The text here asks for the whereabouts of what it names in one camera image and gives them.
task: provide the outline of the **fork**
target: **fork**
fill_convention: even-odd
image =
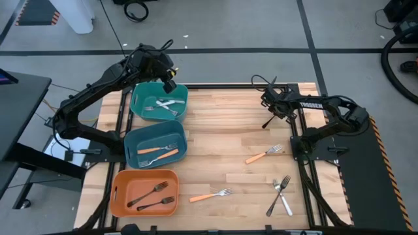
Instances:
[[[277,190],[278,192],[281,191],[280,184],[279,184],[279,182],[277,182],[276,179],[273,180],[273,186],[274,186],[275,190]],[[289,205],[286,201],[286,198],[283,196],[283,193],[280,192],[279,194],[280,194],[280,199],[283,202],[283,205],[285,206],[285,209],[286,209],[286,212],[287,212],[288,216],[292,216],[293,213],[292,213],[292,210],[290,210],[290,207],[289,207]]]
[[[267,150],[266,152],[264,152],[264,153],[260,153],[260,154],[258,154],[258,155],[256,155],[256,156],[254,156],[254,157],[250,157],[249,159],[247,159],[246,160],[246,163],[247,164],[250,164],[250,163],[252,163],[252,162],[254,162],[255,160],[257,160],[257,159],[259,159],[259,158],[261,158],[262,156],[264,156],[264,155],[266,155],[266,154],[269,154],[269,153],[276,153],[277,151],[279,151],[279,150],[281,150],[281,148],[282,148],[282,146],[281,145],[276,145],[276,146],[273,146],[273,147],[271,147],[269,150]]]
[[[172,150],[168,153],[162,154],[161,156],[157,157],[156,159],[153,159],[151,161],[147,160],[147,161],[142,161],[138,163],[139,168],[145,167],[145,166],[149,166],[151,165],[153,162],[155,162],[156,160],[160,160],[163,159],[165,157],[170,157],[171,155],[174,155],[178,153],[178,149]]]
[[[143,210],[145,208],[149,208],[150,206],[154,206],[154,205],[157,205],[157,204],[160,204],[160,203],[168,204],[168,203],[171,203],[171,202],[174,202],[174,197],[173,196],[163,198],[161,201],[153,203],[153,204],[148,204],[148,205],[145,205],[145,206],[139,206],[139,207],[137,207],[137,211],[139,212],[140,210]]]
[[[231,188],[224,189],[219,191],[218,193],[210,194],[210,195],[201,195],[201,196],[195,196],[189,199],[190,202],[197,202],[203,199],[211,198],[213,196],[225,196],[233,193],[233,190]]]
[[[164,103],[159,104],[159,105],[147,106],[147,107],[145,107],[144,109],[145,109],[145,110],[147,110],[147,111],[152,111],[152,110],[154,110],[155,108],[162,107],[162,106],[166,106],[166,105],[170,105],[170,104],[174,104],[175,102],[176,102],[176,101],[167,101],[167,102],[164,102]]]
[[[157,151],[157,150],[160,150],[160,149],[172,150],[172,149],[175,149],[175,148],[177,148],[177,142],[176,143],[173,143],[173,144],[169,144],[169,145],[167,145],[165,147],[156,147],[156,148],[149,148],[149,149],[140,149],[140,150],[138,150],[138,154],[151,153],[153,151]]]
[[[126,204],[126,206],[130,208],[131,206],[135,205],[140,200],[144,199],[144,197],[152,194],[153,192],[160,192],[161,190],[165,189],[167,186],[169,186],[169,183],[167,181],[164,181],[163,183],[159,183],[156,186],[154,186],[154,188],[151,190],[151,192],[145,194],[144,196],[140,196],[135,200],[132,200],[132,201],[128,202]]]
[[[161,107],[165,108],[166,110],[170,111],[172,113],[172,115],[177,116],[177,113],[178,113],[177,111],[174,111],[174,110],[170,109],[169,107],[167,107],[165,105],[162,105],[163,103],[161,101],[156,101],[156,103],[158,105],[161,105]]]
[[[280,190],[279,190],[279,193],[277,194],[277,197],[276,197],[276,199],[274,199],[274,201],[273,201],[273,204],[270,206],[270,208],[268,209],[268,211],[266,212],[266,215],[267,216],[269,216],[270,217],[270,215],[272,215],[272,212],[273,212],[273,209],[274,209],[274,206],[276,205],[276,202],[277,202],[277,199],[279,198],[279,196],[280,196],[280,193],[287,187],[287,184],[289,183],[289,181],[290,181],[290,176],[289,175],[287,175],[282,181],[281,181],[281,183],[280,183]]]

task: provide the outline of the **teal bin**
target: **teal bin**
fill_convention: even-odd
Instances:
[[[177,120],[182,122],[185,119],[187,109],[188,91],[184,85],[178,84],[176,89],[171,93],[165,93],[163,83],[149,82],[138,84],[133,91],[131,100],[131,110],[136,115],[146,121],[166,121]],[[157,107],[152,111],[146,110],[146,107],[156,106],[157,100],[168,101],[177,100],[184,101],[184,104],[174,103],[168,105],[171,110],[177,111],[177,115],[173,115],[171,111]]]
[[[183,125],[178,121],[165,121],[130,131],[126,134],[124,141],[126,162],[135,169],[149,169],[180,161],[187,152],[187,140]],[[138,154],[138,150],[165,147],[174,143],[177,144],[174,149],[178,149],[178,153],[156,160],[149,166],[139,167],[139,162],[152,161],[174,149],[160,149],[143,154]]]

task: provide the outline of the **monitor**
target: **monitor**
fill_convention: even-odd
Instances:
[[[17,84],[19,80],[8,72],[0,69],[0,85],[7,85],[7,84]]]

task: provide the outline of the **orange-handled fork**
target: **orange-handled fork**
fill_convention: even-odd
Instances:
[[[211,198],[213,196],[225,196],[233,193],[233,190],[231,188],[224,189],[219,191],[218,193],[209,194],[209,195],[201,195],[201,196],[195,196],[189,199],[190,202],[197,202],[203,199]]]
[[[157,151],[157,150],[160,150],[160,149],[172,150],[172,149],[177,148],[177,146],[178,146],[177,143],[173,143],[173,144],[169,144],[169,145],[164,146],[164,147],[156,147],[156,148],[149,148],[149,149],[140,149],[140,150],[138,150],[138,154],[151,153],[153,151]]]
[[[250,164],[250,163],[252,163],[252,162],[254,162],[255,160],[257,160],[257,159],[259,159],[259,158],[261,158],[262,156],[264,156],[264,155],[266,155],[266,154],[269,154],[269,153],[276,153],[277,151],[279,151],[279,150],[281,150],[281,145],[276,145],[276,146],[273,146],[273,147],[271,147],[267,152],[264,152],[264,153],[260,153],[260,154],[258,154],[258,155],[256,155],[256,156],[254,156],[254,157],[251,157],[251,158],[249,158],[249,159],[247,159],[246,160],[246,163],[247,164]]]
[[[172,150],[172,151],[170,151],[170,152],[168,152],[168,153],[165,153],[165,154],[162,154],[161,156],[159,156],[159,157],[157,157],[157,158],[155,158],[155,159],[153,159],[152,161],[142,161],[142,162],[139,162],[138,163],[138,166],[139,166],[139,168],[142,168],[142,167],[145,167],[145,166],[149,166],[149,165],[151,165],[153,162],[155,162],[156,160],[160,160],[160,159],[163,159],[163,158],[165,158],[165,157],[170,157],[170,156],[172,156],[172,155],[174,155],[174,154],[176,154],[176,153],[178,153],[178,149],[175,149],[175,150]]]

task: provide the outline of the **wooden table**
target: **wooden table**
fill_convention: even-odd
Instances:
[[[318,94],[314,83],[298,85],[303,95]],[[161,167],[175,171],[179,177],[180,197],[176,212],[170,217],[120,218],[118,230],[129,223],[136,223],[141,230],[149,230],[152,225],[157,225],[158,230],[261,230],[265,225],[272,225],[273,229],[308,228],[302,183],[291,153],[291,127],[285,120],[275,118],[266,129],[262,129],[262,124],[272,114],[260,105],[260,96],[261,92],[255,89],[190,89],[187,116],[183,122],[187,157]],[[98,129],[115,129],[120,99],[121,92],[104,97]],[[126,126],[128,110],[129,101],[123,126]],[[304,112],[308,127],[325,124],[321,110],[305,109]],[[302,133],[299,121],[297,123],[298,132]],[[133,129],[152,124],[135,116]],[[245,159],[276,144],[283,146],[278,154],[245,164]],[[323,197],[340,218],[350,224],[337,168],[322,161],[316,162],[316,168]],[[108,163],[100,163],[87,173],[74,227],[85,223],[101,201],[107,170]],[[277,193],[271,185],[272,180],[281,180],[286,174],[292,178],[283,194],[293,216],[287,215],[281,200],[278,200],[272,216],[267,217],[265,213]],[[227,187],[233,189],[232,195],[195,203],[188,201],[192,196]],[[316,203],[312,205],[315,221],[319,224]],[[108,211],[106,226],[110,226],[111,217]]]

